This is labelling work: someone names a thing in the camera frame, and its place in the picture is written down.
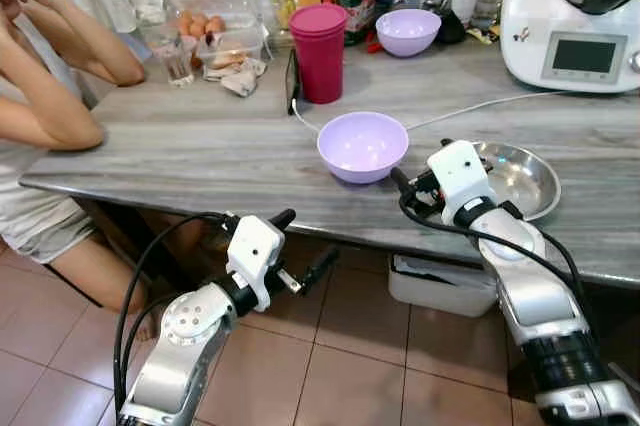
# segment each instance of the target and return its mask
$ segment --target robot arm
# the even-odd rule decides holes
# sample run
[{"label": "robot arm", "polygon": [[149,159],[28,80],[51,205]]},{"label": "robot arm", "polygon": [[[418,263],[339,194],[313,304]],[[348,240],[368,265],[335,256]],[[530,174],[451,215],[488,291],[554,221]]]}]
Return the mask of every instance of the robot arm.
[{"label": "robot arm", "polygon": [[[497,236],[545,258],[540,231],[497,205],[485,165],[471,143],[450,143],[428,164],[431,171],[412,183],[403,182],[400,172],[393,175],[416,213],[440,209],[415,197],[416,192],[431,193],[443,206],[445,225]],[[612,380],[600,362],[569,287],[539,262],[506,245],[482,238],[474,245],[497,279],[500,308],[532,366],[536,403],[545,422],[640,426],[640,413],[626,386]]]},{"label": "robot arm", "polygon": [[[281,229],[295,216],[292,210],[285,213]],[[191,425],[208,366],[238,317],[253,309],[264,311],[271,296],[285,287],[306,293],[335,261],[333,248],[297,281],[282,268],[284,234],[272,222],[255,216],[230,216],[225,222],[223,228],[233,233],[227,274],[168,306],[157,344],[118,413],[118,425]]]}]

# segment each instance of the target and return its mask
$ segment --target lavender plastic bowl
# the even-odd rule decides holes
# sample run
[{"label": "lavender plastic bowl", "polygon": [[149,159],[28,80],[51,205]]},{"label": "lavender plastic bowl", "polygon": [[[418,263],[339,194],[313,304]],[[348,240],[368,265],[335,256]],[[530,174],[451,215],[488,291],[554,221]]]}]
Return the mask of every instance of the lavender plastic bowl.
[{"label": "lavender plastic bowl", "polygon": [[348,113],[329,121],[318,135],[327,168],[348,183],[375,183],[389,175],[409,147],[407,130],[380,113]]},{"label": "lavender plastic bowl", "polygon": [[376,21],[378,39],[394,56],[416,55],[427,49],[440,29],[437,14],[422,9],[399,9],[383,14]]}]

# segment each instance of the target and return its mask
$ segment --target terracotta tile floor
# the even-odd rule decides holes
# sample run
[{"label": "terracotta tile floor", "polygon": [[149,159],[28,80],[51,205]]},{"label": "terracotta tile floor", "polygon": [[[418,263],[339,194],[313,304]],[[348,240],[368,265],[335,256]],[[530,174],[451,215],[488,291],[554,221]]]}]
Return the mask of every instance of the terracotta tile floor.
[{"label": "terracotta tile floor", "polygon": [[[290,269],[323,245],[290,238]],[[499,313],[468,319],[398,303],[386,261],[345,249],[309,297],[283,294],[243,318],[211,367],[195,424],[542,425],[535,407],[506,394],[517,355]],[[0,243],[0,426],[113,426],[114,322]],[[611,350],[627,365],[638,359],[628,342],[639,323],[615,330]],[[150,346],[136,348],[130,380]]]}]

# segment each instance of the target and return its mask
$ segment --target person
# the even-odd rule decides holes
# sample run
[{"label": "person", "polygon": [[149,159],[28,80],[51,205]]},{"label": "person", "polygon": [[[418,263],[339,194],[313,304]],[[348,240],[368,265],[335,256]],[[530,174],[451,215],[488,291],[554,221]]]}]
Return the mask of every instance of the person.
[{"label": "person", "polygon": [[[68,0],[0,0],[0,234],[18,254],[50,264],[119,311],[131,270],[69,197],[21,187],[47,150],[98,146],[103,131],[81,100],[71,68],[118,86],[144,80],[129,48]],[[147,299],[139,284],[129,313]],[[147,325],[138,339],[147,339]]]}]

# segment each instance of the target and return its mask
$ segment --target stainless steel bowl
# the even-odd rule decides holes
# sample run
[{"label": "stainless steel bowl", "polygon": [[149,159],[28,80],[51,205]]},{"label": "stainless steel bowl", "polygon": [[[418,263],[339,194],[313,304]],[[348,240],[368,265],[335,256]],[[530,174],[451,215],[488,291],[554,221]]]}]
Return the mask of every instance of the stainless steel bowl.
[{"label": "stainless steel bowl", "polygon": [[474,143],[493,166],[489,184],[502,201],[510,200],[527,221],[538,219],[560,201],[560,180],[548,163],[531,151],[503,143]]}]

